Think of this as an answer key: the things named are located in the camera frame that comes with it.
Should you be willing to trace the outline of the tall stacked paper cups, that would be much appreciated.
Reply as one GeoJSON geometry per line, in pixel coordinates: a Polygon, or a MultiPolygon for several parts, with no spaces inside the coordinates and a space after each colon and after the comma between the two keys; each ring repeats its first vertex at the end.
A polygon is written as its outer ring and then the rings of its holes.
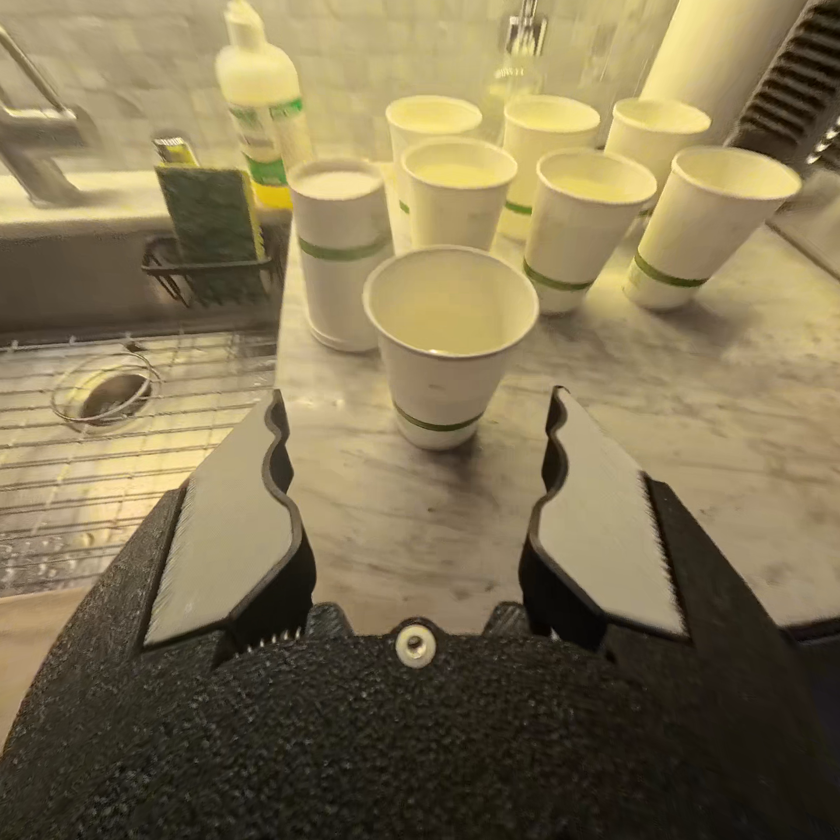
{"type": "Polygon", "coordinates": [[[311,333],[340,352],[376,350],[363,288],[395,253],[381,171],[366,161],[318,159],[292,170],[288,185],[311,333]]]}

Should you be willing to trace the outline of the glass soap dispenser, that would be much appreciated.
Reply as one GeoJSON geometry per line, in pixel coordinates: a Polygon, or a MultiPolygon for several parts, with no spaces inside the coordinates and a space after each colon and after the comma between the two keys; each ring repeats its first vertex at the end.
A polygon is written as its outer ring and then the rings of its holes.
{"type": "Polygon", "coordinates": [[[494,144],[502,142],[509,101],[540,93],[543,86],[540,60],[549,20],[538,4],[522,1],[501,26],[499,63],[488,77],[481,105],[482,129],[494,144]]]}

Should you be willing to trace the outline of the single white paper cup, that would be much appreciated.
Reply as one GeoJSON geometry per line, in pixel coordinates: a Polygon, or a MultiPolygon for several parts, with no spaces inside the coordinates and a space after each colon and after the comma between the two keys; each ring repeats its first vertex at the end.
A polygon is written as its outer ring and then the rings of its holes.
{"type": "Polygon", "coordinates": [[[417,248],[376,267],[364,283],[401,434],[425,450],[469,440],[516,348],[539,319],[518,269],[485,250],[417,248]]]}

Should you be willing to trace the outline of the steel appliance with vents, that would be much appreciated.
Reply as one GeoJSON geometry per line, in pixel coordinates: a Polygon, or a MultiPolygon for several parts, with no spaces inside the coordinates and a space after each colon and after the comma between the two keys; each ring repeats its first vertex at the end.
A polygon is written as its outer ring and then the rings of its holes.
{"type": "Polygon", "coordinates": [[[725,143],[767,155],[802,179],[769,226],[839,279],[839,2],[811,3],[725,143]]]}

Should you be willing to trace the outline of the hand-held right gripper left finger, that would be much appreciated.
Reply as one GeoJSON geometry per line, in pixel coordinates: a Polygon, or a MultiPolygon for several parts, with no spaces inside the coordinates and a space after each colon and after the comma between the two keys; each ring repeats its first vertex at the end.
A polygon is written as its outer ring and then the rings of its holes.
{"type": "Polygon", "coordinates": [[[273,389],[185,484],[144,650],[221,633],[236,656],[305,634],[317,566],[298,505],[290,426],[273,389]]]}

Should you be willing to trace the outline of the green yellow sponge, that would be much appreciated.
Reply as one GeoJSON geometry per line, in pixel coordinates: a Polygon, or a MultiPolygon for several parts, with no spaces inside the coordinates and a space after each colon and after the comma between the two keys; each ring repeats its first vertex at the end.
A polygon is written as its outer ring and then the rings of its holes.
{"type": "Polygon", "coordinates": [[[250,304],[268,298],[264,239],[254,194],[239,169],[160,164],[155,169],[171,218],[175,266],[203,305],[250,304]]]}

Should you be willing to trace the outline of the paper towel roll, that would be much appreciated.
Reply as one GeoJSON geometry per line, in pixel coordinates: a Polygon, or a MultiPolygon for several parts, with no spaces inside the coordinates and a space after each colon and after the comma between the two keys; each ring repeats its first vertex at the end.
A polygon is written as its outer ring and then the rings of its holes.
{"type": "Polygon", "coordinates": [[[680,1],[639,93],[711,119],[721,141],[769,68],[806,1],[680,1]]]}

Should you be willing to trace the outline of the yellow dish brush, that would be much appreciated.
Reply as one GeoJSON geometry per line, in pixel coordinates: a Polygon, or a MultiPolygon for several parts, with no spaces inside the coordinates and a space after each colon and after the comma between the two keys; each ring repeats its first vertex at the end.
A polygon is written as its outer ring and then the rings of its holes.
{"type": "Polygon", "coordinates": [[[192,145],[182,136],[154,136],[152,144],[164,165],[198,166],[192,145]]]}

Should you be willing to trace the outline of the group of white paper cups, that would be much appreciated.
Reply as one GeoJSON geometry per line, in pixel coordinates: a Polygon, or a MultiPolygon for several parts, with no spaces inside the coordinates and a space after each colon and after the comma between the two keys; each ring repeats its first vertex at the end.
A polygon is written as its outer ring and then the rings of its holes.
{"type": "Polygon", "coordinates": [[[802,188],[768,155],[698,145],[711,117],[678,100],[620,100],[604,151],[592,146],[599,116],[582,102],[527,94],[504,115],[501,149],[518,175],[499,230],[524,239],[522,271],[546,314],[581,305],[649,204],[625,294],[647,310],[681,308],[802,188]]]}

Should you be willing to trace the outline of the marble desk countertop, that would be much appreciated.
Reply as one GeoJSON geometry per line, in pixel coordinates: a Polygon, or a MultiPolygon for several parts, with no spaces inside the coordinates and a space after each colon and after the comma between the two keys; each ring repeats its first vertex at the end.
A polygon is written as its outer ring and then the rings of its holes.
{"type": "Polygon", "coordinates": [[[316,602],[383,634],[410,616],[477,632],[519,601],[564,385],[673,488],[775,622],[838,617],[838,282],[762,227],[694,302],[658,316],[623,293],[637,237],[580,309],[540,319],[470,443],[434,454],[399,434],[377,353],[313,338],[291,235],[276,387],[316,602]]]}

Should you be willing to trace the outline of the steel faucet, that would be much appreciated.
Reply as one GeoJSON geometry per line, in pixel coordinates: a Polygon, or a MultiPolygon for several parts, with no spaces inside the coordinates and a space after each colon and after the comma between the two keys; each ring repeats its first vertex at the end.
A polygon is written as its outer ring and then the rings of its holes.
{"type": "Polygon", "coordinates": [[[1,100],[2,163],[37,207],[78,207],[86,200],[56,163],[57,157],[98,154],[102,138],[91,116],[66,105],[5,28],[1,45],[48,107],[18,108],[1,100]]]}

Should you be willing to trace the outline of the dish soap bottle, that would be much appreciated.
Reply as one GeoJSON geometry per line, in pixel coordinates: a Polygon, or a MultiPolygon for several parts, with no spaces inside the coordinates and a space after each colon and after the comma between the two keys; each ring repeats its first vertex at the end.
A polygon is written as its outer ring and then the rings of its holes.
{"type": "Polygon", "coordinates": [[[228,2],[224,21],[215,71],[246,171],[263,205],[290,209],[287,176],[313,156],[298,73],[248,2],[228,2]]]}

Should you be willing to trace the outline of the sink drain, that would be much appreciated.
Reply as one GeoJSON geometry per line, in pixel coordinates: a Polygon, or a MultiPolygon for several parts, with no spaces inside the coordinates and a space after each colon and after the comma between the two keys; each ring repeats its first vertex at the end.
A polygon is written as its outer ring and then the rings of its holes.
{"type": "Polygon", "coordinates": [[[61,374],[49,393],[51,412],[78,432],[132,421],[159,394],[163,377],[139,351],[96,353],[61,374]]]}

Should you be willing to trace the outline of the steel sink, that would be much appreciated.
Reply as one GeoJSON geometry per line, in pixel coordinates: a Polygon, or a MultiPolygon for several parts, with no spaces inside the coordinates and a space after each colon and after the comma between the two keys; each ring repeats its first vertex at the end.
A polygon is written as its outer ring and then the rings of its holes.
{"type": "MultiPolygon", "coordinates": [[[[2,178],[2,335],[78,337],[278,327],[283,291],[251,306],[185,308],[141,270],[146,241],[171,235],[151,171],[73,175],[89,203],[37,209],[2,178]]],[[[287,259],[289,211],[260,211],[266,252],[287,259]]]]}

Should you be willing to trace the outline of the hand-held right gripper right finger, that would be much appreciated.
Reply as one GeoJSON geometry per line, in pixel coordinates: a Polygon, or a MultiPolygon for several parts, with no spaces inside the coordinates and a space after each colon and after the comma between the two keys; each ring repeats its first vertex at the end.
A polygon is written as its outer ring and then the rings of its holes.
{"type": "Polygon", "coordinates": [[[544,493],[518,567],[536,632],[588,650],[610,627],[689,642],[648,475],[562,385],[544,430],[544,493]]]}

